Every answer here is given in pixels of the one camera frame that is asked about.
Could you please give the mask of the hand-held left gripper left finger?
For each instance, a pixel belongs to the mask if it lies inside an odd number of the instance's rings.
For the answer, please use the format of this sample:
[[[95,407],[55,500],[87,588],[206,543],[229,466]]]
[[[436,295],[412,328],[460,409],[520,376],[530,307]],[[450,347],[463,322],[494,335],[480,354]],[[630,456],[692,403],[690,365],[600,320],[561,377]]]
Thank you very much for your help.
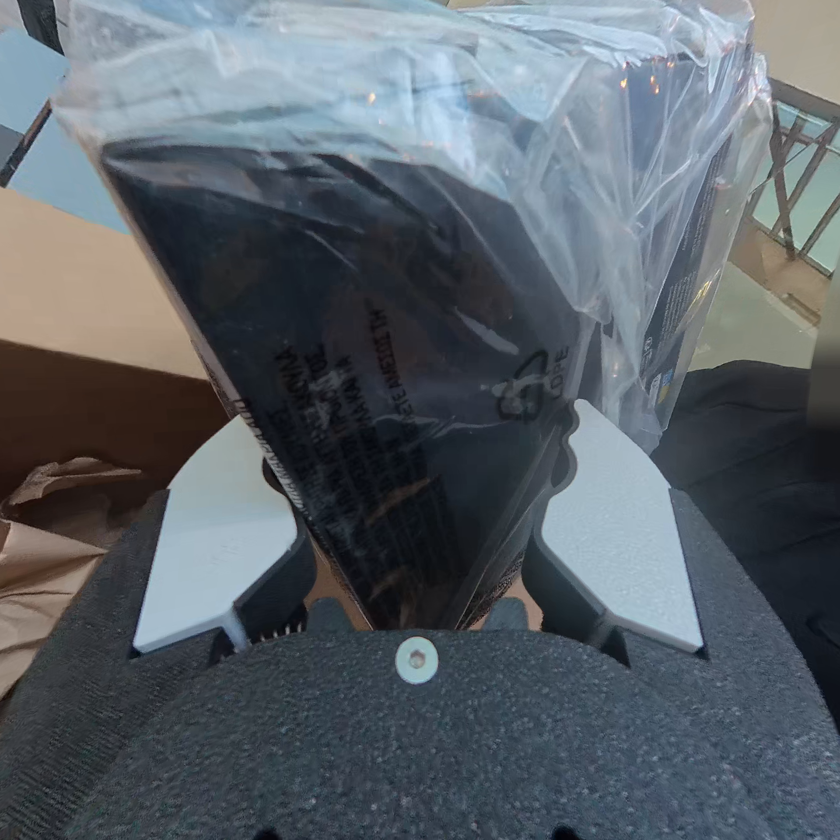
[[[297,625],[317,564],[299,511],[268,473],[237,417],[172,479],[134,632],[139,654],[205,633],[239,652]]]

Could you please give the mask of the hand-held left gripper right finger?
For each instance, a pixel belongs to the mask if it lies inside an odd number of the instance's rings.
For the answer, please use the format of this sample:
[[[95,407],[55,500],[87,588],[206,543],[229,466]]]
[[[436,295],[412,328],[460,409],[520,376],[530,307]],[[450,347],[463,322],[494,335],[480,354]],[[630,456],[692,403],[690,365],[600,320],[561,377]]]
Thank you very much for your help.
[[[645,452],[589,402],[574,402],[562,479],[540,499],[523,584],[545,631],[619,653],[629,632],[704,648],[670,497]]]

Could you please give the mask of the large cardboard box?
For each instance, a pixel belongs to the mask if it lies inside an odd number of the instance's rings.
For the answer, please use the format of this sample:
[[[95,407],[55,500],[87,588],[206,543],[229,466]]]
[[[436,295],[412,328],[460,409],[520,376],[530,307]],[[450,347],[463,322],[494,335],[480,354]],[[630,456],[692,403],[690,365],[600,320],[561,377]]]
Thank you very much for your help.
[[[228,415],[128,234],[2,189],[2,495],[87,456],[156,489]]]

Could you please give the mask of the black toy box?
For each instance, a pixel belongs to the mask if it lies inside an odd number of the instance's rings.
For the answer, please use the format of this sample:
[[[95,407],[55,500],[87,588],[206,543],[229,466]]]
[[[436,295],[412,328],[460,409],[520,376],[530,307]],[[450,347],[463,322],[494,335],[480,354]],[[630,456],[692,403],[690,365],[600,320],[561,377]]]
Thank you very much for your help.
[[[667,428],[770,137],[749,2],[70,2],[55,103],[376,629]]]

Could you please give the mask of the dark cloth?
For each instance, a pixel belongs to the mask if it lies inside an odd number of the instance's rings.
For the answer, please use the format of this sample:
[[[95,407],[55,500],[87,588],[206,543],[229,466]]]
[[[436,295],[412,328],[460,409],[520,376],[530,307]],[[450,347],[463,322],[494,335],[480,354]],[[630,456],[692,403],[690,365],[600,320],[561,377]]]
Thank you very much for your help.
[[[654,461],[718,531],[803,655],[838,677],[838,440],[808,421],[811,372],[691,371]]]

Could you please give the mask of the crumpled brown packing paper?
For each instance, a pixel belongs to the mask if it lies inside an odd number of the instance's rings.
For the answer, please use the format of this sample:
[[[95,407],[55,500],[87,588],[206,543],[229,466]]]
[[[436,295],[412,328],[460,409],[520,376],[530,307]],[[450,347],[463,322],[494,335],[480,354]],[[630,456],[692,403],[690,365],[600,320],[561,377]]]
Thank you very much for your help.
[[[2,499],[2,700],[158,488],[141,469],[76,457],[35,467]]]

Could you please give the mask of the metal railing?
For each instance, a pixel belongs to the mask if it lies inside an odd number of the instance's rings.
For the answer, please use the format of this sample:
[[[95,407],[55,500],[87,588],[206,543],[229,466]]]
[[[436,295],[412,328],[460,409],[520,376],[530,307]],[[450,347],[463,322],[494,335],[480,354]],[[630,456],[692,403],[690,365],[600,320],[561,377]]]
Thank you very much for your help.
[[[750,220],[789,259],[827,279],[838,266],[839,106],[771,79],[773,132]]]

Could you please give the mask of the blue grey panel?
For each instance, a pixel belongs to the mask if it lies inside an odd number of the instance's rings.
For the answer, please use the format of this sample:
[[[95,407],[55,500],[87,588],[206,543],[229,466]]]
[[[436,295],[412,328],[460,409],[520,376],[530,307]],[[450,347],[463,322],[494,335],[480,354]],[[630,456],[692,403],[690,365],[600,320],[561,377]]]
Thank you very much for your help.
[[[67,60],[9,28],[1,34],[1,124],[24,134],[50,95],[58,92]],[[118,208],[81,148],[50,116],[13,174],[9,187],[17,193],[126,235]]]

